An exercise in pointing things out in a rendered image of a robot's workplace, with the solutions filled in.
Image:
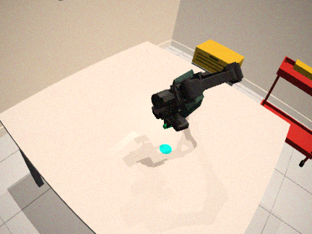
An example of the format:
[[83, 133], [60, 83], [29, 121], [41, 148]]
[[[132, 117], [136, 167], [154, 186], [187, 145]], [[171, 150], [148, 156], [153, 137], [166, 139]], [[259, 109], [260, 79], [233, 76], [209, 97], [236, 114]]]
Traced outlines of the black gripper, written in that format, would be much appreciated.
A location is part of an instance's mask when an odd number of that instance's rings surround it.
[[171, 114], [171, 116], [168, 116], [167, 118], [163, 119], [164, 124], [167, 124], [166, 128], [168, 128], [172, 125], [172, 127], [177, 132], [183, 131], [184, 129], [189, 128], [190, 123], [184, 117], [181, 118], [181, 116], [179, 114], [181, 112], [181, 110], [179, 109], [181, 105], [182, 104], [176, 105], [176, 103], [170, 104], [172, 114]]

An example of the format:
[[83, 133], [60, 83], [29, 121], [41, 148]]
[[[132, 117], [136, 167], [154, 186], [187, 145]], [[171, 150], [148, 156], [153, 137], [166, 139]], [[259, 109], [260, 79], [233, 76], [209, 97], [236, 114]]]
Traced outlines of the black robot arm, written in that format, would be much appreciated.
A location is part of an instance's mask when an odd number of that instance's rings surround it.
[[[223, 71], [217, 71], [212, 74], [206, 71], [197, 72], [193, 74], [193, 77], [189, 76], [179, 83], [170, 85], [169, 89], [153, 94], [151, 97], [153, 104], [152, 113], [156, 119], [163, 120], [172, 114], [170, 104], [185, 105], [193, 102], [196, 97], [201, 96], [205, 90], [211, 87], [216, 87], [225, 82], [235, 84], [241, 82], [242, 78], [243, 74], [240, 64], [236, 63], [236, 61], [226, 64]], [[182, 101], [183, 99], [184, 101]]]

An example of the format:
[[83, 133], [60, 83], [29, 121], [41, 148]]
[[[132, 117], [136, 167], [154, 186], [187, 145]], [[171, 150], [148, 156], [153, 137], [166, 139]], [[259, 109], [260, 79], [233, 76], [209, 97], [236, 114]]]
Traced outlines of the cyan circle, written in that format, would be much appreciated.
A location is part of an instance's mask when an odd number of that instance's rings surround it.
[[164, 154], [169, 154], [172, 152], [172, 148], [171, 146], [167, 145], [167, 144], [162, 144], [160, 146], [160, 151]]

